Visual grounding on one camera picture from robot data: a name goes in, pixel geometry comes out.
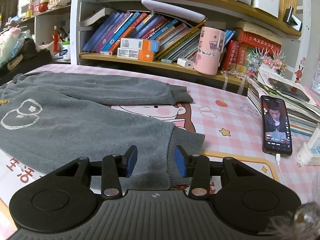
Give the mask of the grey sweatshirt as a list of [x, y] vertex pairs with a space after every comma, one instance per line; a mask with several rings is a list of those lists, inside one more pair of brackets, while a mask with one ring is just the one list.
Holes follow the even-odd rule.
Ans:
[[39, 72], [18, 75], [1, 86], [1, 149], [48, 174], [78, 157], [100, 161], [138, 150], [133, 175], [123, 189], [166, 190], [185, 184], [174, 160], [180, 145], [199, 154], [205, 136], [173, 122], [125, 112], [119, 106], [191, 103], [183, 86], [121, 75]]

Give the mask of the red dictionary book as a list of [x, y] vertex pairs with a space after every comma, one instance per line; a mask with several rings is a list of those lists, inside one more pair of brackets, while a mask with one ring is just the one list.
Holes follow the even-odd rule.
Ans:
[[241, 28], [235, 28], [235, 39], [239, 41], [240, 43], [243, 43], [245, 45], [251, 46], [253, 48], [259, 48], [268, 50], [271, 54], [273, 52], [280, 52], [281, 51], [281, 45], [273, 42], [267, 38], [264, 38], [258, 34], [251, 33], [248, 31], [243, 31]]

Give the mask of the orange white box upper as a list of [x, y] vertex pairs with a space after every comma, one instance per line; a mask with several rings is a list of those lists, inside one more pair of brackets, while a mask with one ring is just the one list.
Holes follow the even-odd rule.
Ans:
[[120, 47], [126, 49], [147, 50], [157, 52], [159, 50], [159, 41], [144, 40], [137, 38], [121, 38]]

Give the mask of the orange white box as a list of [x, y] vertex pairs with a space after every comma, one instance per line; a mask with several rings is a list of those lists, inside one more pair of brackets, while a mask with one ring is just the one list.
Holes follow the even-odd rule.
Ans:
[[152, 62], [155, 59], [155, 53], [148, 50], [118, 48], [117, 57]]
[[120, 47], [126, 49], [147, 50], [157, 52], [159, 50], [159, 41], [144, 40], [137, 38], [121, 38]]

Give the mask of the pink sticker tumbler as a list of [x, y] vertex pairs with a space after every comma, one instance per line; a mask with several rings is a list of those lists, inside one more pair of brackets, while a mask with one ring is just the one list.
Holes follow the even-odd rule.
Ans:
[[224, 42], [224, 31], [211, 27], [202, 27], [194, 69], [202, 74], [216, 75]]

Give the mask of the red figurine bottle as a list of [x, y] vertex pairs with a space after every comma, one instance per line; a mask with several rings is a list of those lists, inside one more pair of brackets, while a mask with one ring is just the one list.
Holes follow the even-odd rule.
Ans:
[[59, 40], [60, 36], [57, 32], [57, 26], [54, 26], [53, 30], [53, 53], [56, 54], [59, 51]]

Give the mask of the white flat desk lamp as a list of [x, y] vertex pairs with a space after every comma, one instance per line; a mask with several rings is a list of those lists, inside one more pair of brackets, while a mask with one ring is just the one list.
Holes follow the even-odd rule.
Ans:
[[203, 14], [200, 14], [198, 12], [171, 5], [168, 3], [153, 0], [141, 0], [141, 3], [142, 5], [144, 5], [144, 7], [151, 10], [151, 12], [160, 12], [171, 16], [177, 16], [178, 18], [189, 20], [195, 23], [200, 23], [204, 21], [206, 18]]

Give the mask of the stack of papers and magazines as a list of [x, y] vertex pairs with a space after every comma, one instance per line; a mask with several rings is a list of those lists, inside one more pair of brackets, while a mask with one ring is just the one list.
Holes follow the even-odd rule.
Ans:
[[247, 96], [261, 113], [260, 97], [271, 96], [285, 102], [291, 131], [311, 136], [319, 125], [319, 103], [299, 83], [285, 79], [262, 64], [256, 77], [247, 79]]

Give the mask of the white plush toy bundle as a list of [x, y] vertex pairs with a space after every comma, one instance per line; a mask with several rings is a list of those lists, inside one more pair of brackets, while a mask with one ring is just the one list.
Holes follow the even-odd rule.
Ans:
[[21, 50], [26, 38], [30, 38], [30, 30], [21, 31], [12, 27], [1, 34], [1, 67], [11, 61]]

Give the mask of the white green lid jar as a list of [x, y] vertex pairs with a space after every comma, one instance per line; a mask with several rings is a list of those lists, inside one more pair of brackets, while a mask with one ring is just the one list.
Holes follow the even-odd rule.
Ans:
[[63, 59], [65, 61], [70, 61], [71, 60], [70, 41], [63, 41], [62, 52], [63, 52]]

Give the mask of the white wooden bookshelf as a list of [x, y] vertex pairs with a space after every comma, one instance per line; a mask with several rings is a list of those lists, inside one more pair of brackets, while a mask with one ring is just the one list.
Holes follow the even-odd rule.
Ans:
[[[228, 90], [238, 88], [242, 80], [223, 74], [206, 75], [194, 69], [185, 69], [177, 64], [180, 57], [196, 57], [202, 27], [211, 27], [225, 32], [224, 48], [236, 45], [231, 55], [232, 67], [246, 72], [244, 64], [237, 65], [240, 57], [246, 59], [247, 48], [234, 37], [235, 28], [258, 34], [281, 45], [281, 51], [294, 51], [294, 42], [299, 42], [299, 51], [294, 60], [302, 59], [308, 51], [310, 33], [304, 24], [292, 22], [296, 12], [288, 7], [284, 16], [271, 15], [252, 7], [242, 0], [153, 0], [189, 9], [206, 18], [200, 23], [177, 16], [151, 12], [141, 0], [55, 0], [55, 9], [35, 16], [23, 30], [30, 30], [38, 45], [53, 40], [54, 26], [57, 31], [70, 37], [72, 64], [102, 63], [106, 67], [118, 67], [131, 72], [146, 72], [154, 75], [202, 83]], [[137, 38], [159, 41], [159, 50], [152, 62], [117, 57], [121, 38]], [[224, 48], [220, 59], [224, 57]]]

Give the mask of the colourful bead flower bunch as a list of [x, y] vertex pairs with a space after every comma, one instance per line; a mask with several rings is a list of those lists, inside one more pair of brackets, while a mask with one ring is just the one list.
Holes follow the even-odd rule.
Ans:
[[247, 74], [250, 77], [258, 76], [258, 70], [262, 64], [276, 72], [278, 75], [284, 77], [287, 64], [285, 62], [285, 55], [282, 51], [275, 49], [254, 48], [246, 57]]

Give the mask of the pink cartoon table mat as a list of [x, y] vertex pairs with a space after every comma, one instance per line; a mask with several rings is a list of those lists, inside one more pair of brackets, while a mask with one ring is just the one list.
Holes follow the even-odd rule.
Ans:
[[[319, 175], [319, 166], [305, 166], [297, 157], [297, 151], [304, 142], [309, 141], [310, 137], [291, 132], [293, 154], [288, 158], [281, 157], [281, 172], [279, 172], [275, 157], [262, 152], [261, 114], [246, 96], [187, 81], [124, 70], [47, 64], [32, 70], [31, 73], [40, 71], [145, 77], [185, 86], [194, 100], [190, 106], [111, 106], [111, 108], [173, 122], [176, 126], [188, 130], [190, 130], [188, 124], [192, 122], [197, 133], [205, 134], [204, 153], [209, 153], [211, 159], [220, 160], [218, 156], [227, 155], [240, 157], [240, 160], [245, 160], [246, 164], [269, 177], [279, 178], [281, 183], [285, 181], [285, 184], [299, 195], [302, 203], [319, 198], [316, 197], [319, 191], [313, 187], [315, 177]], [[25, 170], [24, 164], [16, 160], [11, 161], [11, 158], [1, 152], [1, 239], [7, 239], [17, 230], [9, 215], [7, 207], [9, 198], [16, 190], [42, 175], [34, 171], [27, 183], [21, 182], [18, 175], [21, 173], [21, 168]]]

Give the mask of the black smartphone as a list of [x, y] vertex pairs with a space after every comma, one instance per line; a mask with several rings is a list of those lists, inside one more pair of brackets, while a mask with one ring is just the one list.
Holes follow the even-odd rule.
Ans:
[[263, 128], [263, 152], [271, 155], [292, 155], [292, 138], [285, 101], [262, 95], [260, 97]]

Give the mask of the white charger block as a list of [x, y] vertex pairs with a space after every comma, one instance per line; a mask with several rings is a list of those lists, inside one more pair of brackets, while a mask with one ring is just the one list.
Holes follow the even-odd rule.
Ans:
[[185, 69], [193, 69], [194, 68], [194, 62], [190, 61], [188, 59], [179, 58], [177, 60], [177, 64]]

